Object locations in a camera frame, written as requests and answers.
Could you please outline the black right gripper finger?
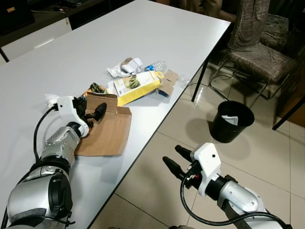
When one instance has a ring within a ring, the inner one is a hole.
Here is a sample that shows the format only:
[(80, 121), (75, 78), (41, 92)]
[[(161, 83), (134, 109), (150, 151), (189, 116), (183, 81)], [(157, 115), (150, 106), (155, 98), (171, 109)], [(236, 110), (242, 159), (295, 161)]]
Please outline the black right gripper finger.
[(177, 177), (177, 179), (184, 179), (185, 173), (177, 162), (166, 156), (163, 157), (163, 162), (167, 166), (168, 170)]
[(189, 150), (181, 145), (176, 145), (175, 146), (175, 150), (177, 151), (177, 153), (179, 153), (179, 155), (181, 155), (181, 157), (183, 157), (185, 160), (189, 161), (189, 162), (193, 162), (193, 153), (192, 150)]

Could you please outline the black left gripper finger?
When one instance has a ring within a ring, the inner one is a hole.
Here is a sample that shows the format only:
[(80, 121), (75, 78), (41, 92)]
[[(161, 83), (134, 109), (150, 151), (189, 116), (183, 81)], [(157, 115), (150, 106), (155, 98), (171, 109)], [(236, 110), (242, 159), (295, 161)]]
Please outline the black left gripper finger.
[(107, 110), (107, 103), (101, 103), (96, 107), (93, 113), (89, 114), (89, 119), (94, 119), (96, 121), (100, 121)]

